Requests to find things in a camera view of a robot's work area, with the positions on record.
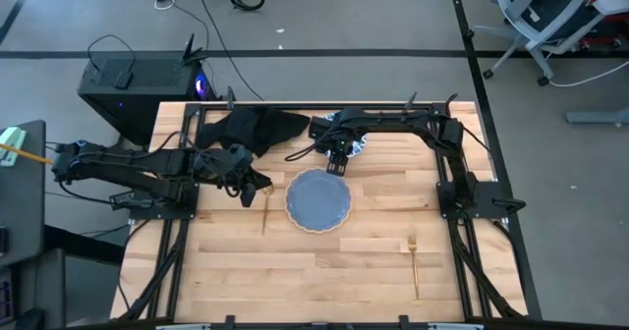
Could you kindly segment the gold fork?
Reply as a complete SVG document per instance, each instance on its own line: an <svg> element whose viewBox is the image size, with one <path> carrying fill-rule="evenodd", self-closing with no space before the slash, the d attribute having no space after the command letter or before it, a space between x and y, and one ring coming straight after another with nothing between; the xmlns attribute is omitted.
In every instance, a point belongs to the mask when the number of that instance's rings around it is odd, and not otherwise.
<svg viewBox="0 0 629 330"><path fill-rule="evenodd" d="M412 260L412 269L413 269L413 280L414 280L414 291L415 291L415 299L419 298L419 270L417 263L417 237L412 235L408 238L407 242L408 251L411 254Z"/></svg>

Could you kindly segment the light green stapler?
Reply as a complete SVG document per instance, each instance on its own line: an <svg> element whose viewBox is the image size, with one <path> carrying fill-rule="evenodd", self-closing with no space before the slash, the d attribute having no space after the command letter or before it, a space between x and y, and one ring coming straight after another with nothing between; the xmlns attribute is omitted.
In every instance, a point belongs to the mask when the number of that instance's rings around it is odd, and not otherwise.
<svg viewBox="0 0 629 330"><path fill-rule="evenodd" d="M0 133L0 167L15 165L19 154L13 149L21 149L27 132L19 127L9 127Z"/></svg>

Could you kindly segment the yellow pencil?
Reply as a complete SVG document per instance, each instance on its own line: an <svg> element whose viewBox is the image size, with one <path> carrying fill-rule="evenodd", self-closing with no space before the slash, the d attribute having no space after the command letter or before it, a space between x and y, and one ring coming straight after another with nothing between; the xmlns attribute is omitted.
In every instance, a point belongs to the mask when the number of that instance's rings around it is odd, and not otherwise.
<svg viewBox="0 0 629 330"><path fill-rule="evenodd" d="M16 153L19 156L23 156L23 157L25 157L25 158L27 158L29 160L33 160L33 161L36 161L36 162L39 162L39 163L43 163L43 164L48 164L48 165L52 165L53 164L53 161L51 159L44 158L44 157L41 157L41 156L38 156L38 155L35 155L35 154L32 154L32 153L29 153L29 152L23 151L21 149L17 149L17 148L15 148L13 146L10 146L8 144L0 143L0 148L3 148L3 149L8 150L10 152Z"/></svg>

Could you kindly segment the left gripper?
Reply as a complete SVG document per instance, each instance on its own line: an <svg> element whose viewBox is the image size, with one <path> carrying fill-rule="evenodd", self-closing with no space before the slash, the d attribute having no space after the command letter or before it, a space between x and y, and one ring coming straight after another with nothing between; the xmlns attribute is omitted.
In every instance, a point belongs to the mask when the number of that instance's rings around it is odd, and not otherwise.
<svg viewBox="0 0 629 330"><path fill-rule="evenodd" d="M272 185L269 177L251 168L245 174L234 162L234 156L227 150L211 148L200 151L194 157L194 180L198 183L224 189L229 196L240 196L243 207L250 207L257 190Z"/></svg>

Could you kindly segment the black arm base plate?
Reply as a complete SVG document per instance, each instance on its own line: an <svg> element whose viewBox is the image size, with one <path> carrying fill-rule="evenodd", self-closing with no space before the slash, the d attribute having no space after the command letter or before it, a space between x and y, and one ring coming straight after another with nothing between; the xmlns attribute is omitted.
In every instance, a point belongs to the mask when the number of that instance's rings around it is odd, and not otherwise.
<svg viewBox="0 0 629 330"><path fill-rule="evenodd" d="M478 182L471 188L438 183L436 191L441 215L447 220L501 219L526 206L523 200L508 198L498 182Z"/></svg>
<svg viewBox="0 0 629 330"><path fill-rule="evenodd" d="M178 202L159 197L154 193L131 190L109 196L112 209L127 208L134 220L191 220L196 217L200 186L179 183L181 199Z"/></svg>

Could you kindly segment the black cloth napkin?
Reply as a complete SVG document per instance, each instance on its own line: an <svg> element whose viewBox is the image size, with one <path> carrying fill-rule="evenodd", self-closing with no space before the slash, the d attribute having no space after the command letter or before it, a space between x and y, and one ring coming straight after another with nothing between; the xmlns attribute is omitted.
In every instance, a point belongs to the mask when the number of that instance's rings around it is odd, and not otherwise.
<svg viewBox="0 0 629 330"><path fill-rule="evenodd" d="M241 144L257 157L273 145L297 138L311 118L268 107L238 107L215 123L204 124L196 146L206 149L218 142L223 149Z"/></svg>

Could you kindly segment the white paper bowl blue print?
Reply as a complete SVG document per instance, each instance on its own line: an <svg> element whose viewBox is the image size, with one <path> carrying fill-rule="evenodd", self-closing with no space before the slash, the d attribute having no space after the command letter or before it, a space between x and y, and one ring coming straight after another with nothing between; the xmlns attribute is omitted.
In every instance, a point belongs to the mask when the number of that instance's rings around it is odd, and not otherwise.
<svg viewBox="0 0 629 330"><path fill-rule="evenodd" d="M323 116L323 119L328 120L328 121L333 121L337 114L338 112L328 113ZM351 158L360 154L365 149L366 144L367 144L367 136L362 136L358 140L353 140L352 148L350 152L347 154L347 156Z"/></svg>

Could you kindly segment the wooden utensil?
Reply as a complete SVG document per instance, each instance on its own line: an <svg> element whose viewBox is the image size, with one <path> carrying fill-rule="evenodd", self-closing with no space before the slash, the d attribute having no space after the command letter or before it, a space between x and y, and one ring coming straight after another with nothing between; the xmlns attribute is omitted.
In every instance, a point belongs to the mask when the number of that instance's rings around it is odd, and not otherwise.
<svg viewBox="0 0 629 330"><path fill-rule="evenodd" d="M267 223L269 202L270 202L270 197L274 193L274 185L270 185L270 186L266 187L262 192L264 193L265 200L264 200L264 209L263 209L263 212L262 212L260 234L262 236L264 236L265 235L265 229L266 229L266 223Z"/></svg>

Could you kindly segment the black computer tower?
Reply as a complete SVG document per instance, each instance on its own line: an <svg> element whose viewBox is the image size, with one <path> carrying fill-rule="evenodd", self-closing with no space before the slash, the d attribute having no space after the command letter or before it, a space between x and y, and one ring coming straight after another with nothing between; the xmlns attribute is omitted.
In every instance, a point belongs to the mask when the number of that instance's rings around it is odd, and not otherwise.
<svg viewBox="0 0 629 330"><path fill-rule="evenodd" d="M162 102L217 98L193 44L190 37L180 51L88 51L78 96L123 138L147 145Z"/></svg>

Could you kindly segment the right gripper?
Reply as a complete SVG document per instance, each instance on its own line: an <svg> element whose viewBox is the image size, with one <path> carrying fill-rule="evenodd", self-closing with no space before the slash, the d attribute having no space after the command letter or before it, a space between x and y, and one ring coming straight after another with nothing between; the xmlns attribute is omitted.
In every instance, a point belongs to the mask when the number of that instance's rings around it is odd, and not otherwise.
<svg viewBox="0 0 629 330"><path fill-rule="evenodd" d="M361 124L360 118L351 118L340 121L340 127L334 127L331 133L326 137L325 147L323 149L324 155L329 155L326 172L332 175L343 176L345 174L348 164L348 154L352 148L352 141L358 140L359 137L355 130L358 125ZM346 153L339 153L338 157L334 149L343 151Z"/></svg>

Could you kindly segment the dark grey desk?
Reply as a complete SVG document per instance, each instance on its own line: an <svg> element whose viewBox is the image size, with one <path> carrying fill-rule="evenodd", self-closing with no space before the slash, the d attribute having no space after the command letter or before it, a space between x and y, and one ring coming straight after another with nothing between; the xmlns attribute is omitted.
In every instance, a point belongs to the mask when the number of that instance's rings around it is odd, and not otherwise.
<svg viewBox="0 0 629 330"><path fill-rule="evenodd" d="M19 156L13 166L0 166L0 232L8 245L0 268L42 253L44 190L43 163Z"/></svg>

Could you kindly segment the grey office chair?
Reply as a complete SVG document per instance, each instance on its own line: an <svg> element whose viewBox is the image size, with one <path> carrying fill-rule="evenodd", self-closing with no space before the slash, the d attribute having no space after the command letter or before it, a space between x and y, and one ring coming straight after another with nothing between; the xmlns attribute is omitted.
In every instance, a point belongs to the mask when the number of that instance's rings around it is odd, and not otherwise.
<svg viewBox="0 0 629 330"><path fill-rule="evenodd" d="M542 74L538 85L552 83L554 72L548 58L580 46L581 40L605 18L629 14L629 0L489 0L506 22L505 27L474 26L476 32L512 41L503 55L483 72L487 80L517 50L526 50Z"/></svg>

